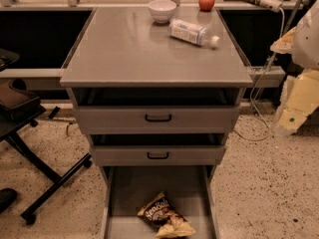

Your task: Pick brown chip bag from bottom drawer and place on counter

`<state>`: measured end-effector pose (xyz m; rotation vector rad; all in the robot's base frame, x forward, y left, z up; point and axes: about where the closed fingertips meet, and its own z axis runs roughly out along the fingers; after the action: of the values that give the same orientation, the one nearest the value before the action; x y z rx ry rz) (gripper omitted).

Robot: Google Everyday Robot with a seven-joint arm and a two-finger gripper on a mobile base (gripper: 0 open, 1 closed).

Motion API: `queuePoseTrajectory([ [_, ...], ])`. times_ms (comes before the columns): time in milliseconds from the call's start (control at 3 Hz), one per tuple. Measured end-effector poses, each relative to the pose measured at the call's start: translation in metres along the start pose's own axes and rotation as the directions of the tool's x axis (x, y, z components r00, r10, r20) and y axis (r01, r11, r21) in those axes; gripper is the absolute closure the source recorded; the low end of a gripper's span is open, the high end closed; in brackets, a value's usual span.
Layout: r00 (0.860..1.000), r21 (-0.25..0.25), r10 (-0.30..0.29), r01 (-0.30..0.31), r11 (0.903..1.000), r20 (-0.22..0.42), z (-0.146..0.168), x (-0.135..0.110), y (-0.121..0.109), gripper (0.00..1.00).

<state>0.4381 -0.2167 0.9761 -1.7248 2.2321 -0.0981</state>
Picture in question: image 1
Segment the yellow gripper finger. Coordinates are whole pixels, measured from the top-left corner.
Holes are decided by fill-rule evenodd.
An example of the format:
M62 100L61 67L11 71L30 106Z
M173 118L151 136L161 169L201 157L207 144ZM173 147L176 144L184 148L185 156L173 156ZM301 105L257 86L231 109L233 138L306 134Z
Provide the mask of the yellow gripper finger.
M319 71L305 69L298 77L288 76L282 89L273 132L280 136L296 132L319 108Z
M290 29L270 46L270 50L277 54L291 54L295 30L295 27Z

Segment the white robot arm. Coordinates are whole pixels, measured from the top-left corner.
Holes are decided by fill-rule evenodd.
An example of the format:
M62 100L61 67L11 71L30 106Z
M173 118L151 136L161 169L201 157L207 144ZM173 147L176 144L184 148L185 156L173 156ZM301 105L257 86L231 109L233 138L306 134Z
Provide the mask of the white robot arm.
M297 77L286 79L273 126L275 134L291 135L319 108L319 0L270 50L290 54L303 68Z

